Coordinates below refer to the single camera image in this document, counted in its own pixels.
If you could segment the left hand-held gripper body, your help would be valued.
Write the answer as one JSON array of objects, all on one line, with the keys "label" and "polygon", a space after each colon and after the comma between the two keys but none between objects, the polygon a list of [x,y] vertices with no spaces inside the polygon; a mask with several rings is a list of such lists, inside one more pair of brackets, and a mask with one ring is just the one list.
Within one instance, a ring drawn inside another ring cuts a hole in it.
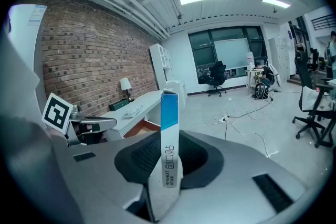
[{"label": "left hand-held gripper body", "polygon": [[74,127],[82,123],[84,116],[78,111],[76,105],[72,105],[54,93],[51,93],[47,99],[41,120],[65,138],[68,147],[87,145],[78,138],[81,134],[76,133]]}]

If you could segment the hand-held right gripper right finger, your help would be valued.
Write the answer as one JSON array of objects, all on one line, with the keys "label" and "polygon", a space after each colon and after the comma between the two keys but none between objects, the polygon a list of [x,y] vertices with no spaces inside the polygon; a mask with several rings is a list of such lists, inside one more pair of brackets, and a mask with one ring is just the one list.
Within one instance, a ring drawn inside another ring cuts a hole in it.
[{"label": "hand-held right gripper right finger", "polygon": [[292,223],[307,191],[292,173],[256,149],[202,133],[186,134],[217,148],[224,167],[207,186],[182,190],[163,223]]}]

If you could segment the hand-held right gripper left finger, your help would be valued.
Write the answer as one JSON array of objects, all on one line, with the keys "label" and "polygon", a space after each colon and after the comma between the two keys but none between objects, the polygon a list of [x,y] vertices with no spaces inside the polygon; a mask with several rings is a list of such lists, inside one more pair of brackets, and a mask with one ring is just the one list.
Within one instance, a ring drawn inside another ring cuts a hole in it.
[{"label": "hand-held right gripper left finger", "polygon": [[67,146],[54,135],[54,149],[62,176],[84,223],[153,223],[146,185],[128,182],[116,169],[117,153],[151,136],[146,132],[121,140],[87,146]]}]

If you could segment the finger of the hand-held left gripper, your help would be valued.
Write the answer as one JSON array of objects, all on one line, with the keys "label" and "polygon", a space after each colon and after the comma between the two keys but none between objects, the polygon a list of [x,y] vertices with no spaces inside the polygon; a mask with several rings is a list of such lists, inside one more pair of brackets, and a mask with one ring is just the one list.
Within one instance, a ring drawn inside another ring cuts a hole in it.
[{"label": "finger of the hand-held left gripper", "polygon": [[105,118],[98,116],[87,116],[86,120],[91,124],[92,129],[89,134],[86,134],[87,144],[100,143],[103,133],[116,126],[117,120],[114,118]]}]

